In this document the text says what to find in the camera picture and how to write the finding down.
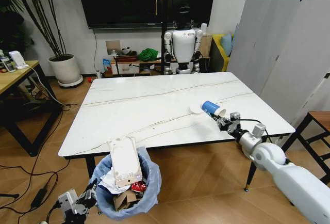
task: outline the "marble table top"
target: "marble table top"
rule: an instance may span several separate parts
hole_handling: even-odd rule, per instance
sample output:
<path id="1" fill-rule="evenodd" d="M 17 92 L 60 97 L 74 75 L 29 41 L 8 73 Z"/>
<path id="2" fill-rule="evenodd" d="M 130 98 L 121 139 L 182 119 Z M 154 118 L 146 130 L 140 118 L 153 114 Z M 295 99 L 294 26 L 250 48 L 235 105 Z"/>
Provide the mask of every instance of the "marble table top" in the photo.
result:
<path id="1" fill-rule="evenodd" d="M 261 121 L 270 135 L 294 132 L 230 72 L 105 78 L 93 81 L 58 155 L 108 152 L 107 140 L 122 136 L 147 148 L 233 140 L 206 113 L 189 109 L 206 100 L 225 107 L 227 117 L 237 111 Z M 241 122 L 249 131 L 255 124 Z"/>

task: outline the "humanoid robot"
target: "humanoid robot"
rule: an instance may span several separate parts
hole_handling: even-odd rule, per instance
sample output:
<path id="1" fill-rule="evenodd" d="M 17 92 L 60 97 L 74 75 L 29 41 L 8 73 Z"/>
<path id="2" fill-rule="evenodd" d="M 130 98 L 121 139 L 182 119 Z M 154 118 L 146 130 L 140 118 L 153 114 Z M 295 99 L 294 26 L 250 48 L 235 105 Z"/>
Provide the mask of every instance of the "humanoid robot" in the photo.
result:
<path id="1" fill-rule="evenodd" d="M 193 20 L 189 15 L 189 9 L 189 6 L 181 7 L 178 13 L 178 26 L 176 27 L 176 22 L 174 22 L 174 29 L 169 29 L 164 34 L 164 74 L 172 74 L 170 67 L 172 54 L 179 64 L 176 74 L 200 72 L 199 57 L 201 52 L 199 51 L 199 47 L 201 45 L 203 31 L 192 27 Z M 187 26 L 187 21 L 191 21 L 190 26 Z M 192 71 L 188 68 L 188 63 L 191 61 L 193 62 Z"/>

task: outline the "black screen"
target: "black screen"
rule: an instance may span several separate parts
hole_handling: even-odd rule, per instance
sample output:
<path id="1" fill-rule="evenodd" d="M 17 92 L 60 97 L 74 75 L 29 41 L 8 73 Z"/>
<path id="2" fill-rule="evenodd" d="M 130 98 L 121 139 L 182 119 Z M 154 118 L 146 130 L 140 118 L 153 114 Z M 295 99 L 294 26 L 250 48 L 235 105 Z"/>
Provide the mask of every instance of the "black screen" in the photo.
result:
<path id="1" fill-rule="evenodd" d="M 162 1 L 156 0 L 81 0 L 89 28 L 160 27 Z M 179 7 L 190 6 L 195 25 L 208 23 L 213 0 L 169 0 L 168 26 L 176 19 Z"/>

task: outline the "white container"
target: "white container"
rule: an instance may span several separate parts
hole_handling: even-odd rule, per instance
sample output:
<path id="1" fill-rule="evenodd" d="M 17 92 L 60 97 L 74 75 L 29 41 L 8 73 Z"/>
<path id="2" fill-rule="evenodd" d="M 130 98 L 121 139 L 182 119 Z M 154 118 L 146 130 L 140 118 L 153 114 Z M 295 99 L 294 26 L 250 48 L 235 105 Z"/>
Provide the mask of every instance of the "white container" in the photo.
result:
<path id="1" fill-rule="evenodd" d="M 60 86 L 71 87 L 81 83 L 83 78 L 80 75 L 80 69 L 74 55 L 66 55 L 71 58 L 63 61 L 54 61 L 54 59 L 56 59 L 54 56 L 49 58 L 48 62 L 51 65 Z"/>

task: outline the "plastic bag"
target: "plastic bag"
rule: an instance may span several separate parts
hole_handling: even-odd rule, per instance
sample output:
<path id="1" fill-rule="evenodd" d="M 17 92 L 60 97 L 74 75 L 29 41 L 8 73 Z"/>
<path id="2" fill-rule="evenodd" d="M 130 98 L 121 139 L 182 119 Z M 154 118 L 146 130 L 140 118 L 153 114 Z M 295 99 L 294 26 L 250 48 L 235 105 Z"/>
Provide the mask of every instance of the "plastic bag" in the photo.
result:
<path id="1" fill-rule="evenodd" d="M 115 220 L 122 220 L 124 218 L 136 215 L 139 213 L 147 213 L 155 204 L 158 203 L 157 195 L 160 192 L 161 176 L 160 170 L 157 164 L 151 161 L 146 148 L 140 147 L 137 149 L 139 160 L 141 164 L 141 170 L 144 177 L 147 179 L 147 189 L 144 192 L 142 199 L 133 207 L 125 210 L 115 211 L 113 206 L 112 194 L 106 189 L 97 186 L 97 207 L 106 216 Z M 110 155 L 104 157 L 100 163 L 96 166 L 92 178 L 89 182 L 93 182 L 97 179 L 97 183 L 101 181 L 100 177 L 107 174 L 111 169 L 112 162 Z"/>

